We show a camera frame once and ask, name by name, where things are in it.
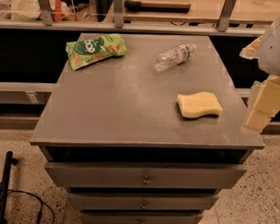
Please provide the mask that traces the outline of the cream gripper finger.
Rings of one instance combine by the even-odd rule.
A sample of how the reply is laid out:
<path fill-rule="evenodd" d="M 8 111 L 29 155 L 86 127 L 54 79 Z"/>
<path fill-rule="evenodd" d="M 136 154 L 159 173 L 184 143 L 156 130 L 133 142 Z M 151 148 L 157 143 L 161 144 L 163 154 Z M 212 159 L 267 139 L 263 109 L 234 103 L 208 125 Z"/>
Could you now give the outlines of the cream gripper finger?
<path fill-rule="evenodd" d="M 261 132 L 271 120 L 270 113 L 250 110 L 246 117 L 245 126 L 253 131 Z"/>

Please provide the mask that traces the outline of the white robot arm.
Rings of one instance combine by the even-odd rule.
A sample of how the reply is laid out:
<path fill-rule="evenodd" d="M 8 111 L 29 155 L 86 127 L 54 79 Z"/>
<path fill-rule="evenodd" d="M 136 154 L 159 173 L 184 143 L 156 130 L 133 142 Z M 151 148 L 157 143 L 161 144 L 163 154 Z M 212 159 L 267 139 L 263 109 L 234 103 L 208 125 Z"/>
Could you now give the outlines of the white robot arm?
<path fill-rule="evenodd" d="M 268 77 L 253 84 L 244 125 L 261 132 L 280 112 L 280 16 L 263 34 L 258 54 L 259 68 Z"/>

